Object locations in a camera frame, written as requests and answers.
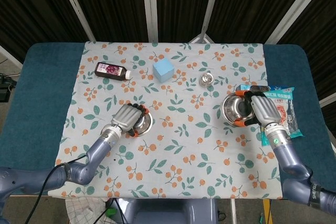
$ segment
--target table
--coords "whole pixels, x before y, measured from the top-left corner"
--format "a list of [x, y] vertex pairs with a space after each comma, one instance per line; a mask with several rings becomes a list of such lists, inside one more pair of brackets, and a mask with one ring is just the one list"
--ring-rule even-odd
[[[54, 165], [83, 47], [43, 43], [29, 49], [0, 136], [0, 165], [20, 169]], [[335, 191], [336, 167], [331, 165], [335, 159], [306, 54], [295, 45], [264, 45], [264, 53], [268, 83], [296, 87], [296, 116], [305, 135], [293, 141], [299, 156], [319, 183]], [[282, 181], [286, 177], [281, 173]]]

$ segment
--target bottle label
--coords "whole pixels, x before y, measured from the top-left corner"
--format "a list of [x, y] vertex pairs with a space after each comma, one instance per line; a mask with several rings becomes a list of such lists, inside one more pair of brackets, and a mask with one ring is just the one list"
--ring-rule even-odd
[[118, 67], [118, 66], [114, 66], [114, 65], [110, 65], [110, 64], [99, 63], [98, 67], [97, 67], [97, 71], [101, 72], [101, 73], [109, 73], [109, 74], [113, 74], [115, 76], [120, 76], [121, 71], [122, 71], [122, 67]]

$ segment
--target bottle cap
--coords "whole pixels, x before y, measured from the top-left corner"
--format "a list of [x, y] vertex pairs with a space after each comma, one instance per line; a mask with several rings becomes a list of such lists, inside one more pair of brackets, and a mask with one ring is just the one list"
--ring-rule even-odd
[[126, 71], [126, 74], [125, 74], [125, 79], [126, 80], [129, 80], [131, 78], [131, 71], [130, 70], [127, 70]]

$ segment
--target black curtain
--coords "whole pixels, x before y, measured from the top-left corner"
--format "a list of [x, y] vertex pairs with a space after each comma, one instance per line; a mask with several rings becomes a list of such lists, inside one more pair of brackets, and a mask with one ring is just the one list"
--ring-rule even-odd
[[265, 43], [295, 0], [216, 0], [208, 31], [216, 43]]
[[144, 0], [78, 0], [96, 40], [148, 42]]
[[320, 100], [336, 92], [336, 0], [312, 0], [279, 43], [306, 51]]
[[159, 42], [189, 42], [201, 33], [208, 0], [157, 0]]
[[336, 102], [322, 108], [325, 124], [331, 133], [336, 136]]
[[23, 62], [37, 42], [86, 41], [69, 0], [0, 0], [0, 45]]

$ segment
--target small metal cup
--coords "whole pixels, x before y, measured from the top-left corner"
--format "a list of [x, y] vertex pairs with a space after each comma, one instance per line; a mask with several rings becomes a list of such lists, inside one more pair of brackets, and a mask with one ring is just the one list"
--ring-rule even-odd
[[209, 87], [214, 82], [214, 76], [211, 73], [204, 73], [200, 77], [200, 85]]

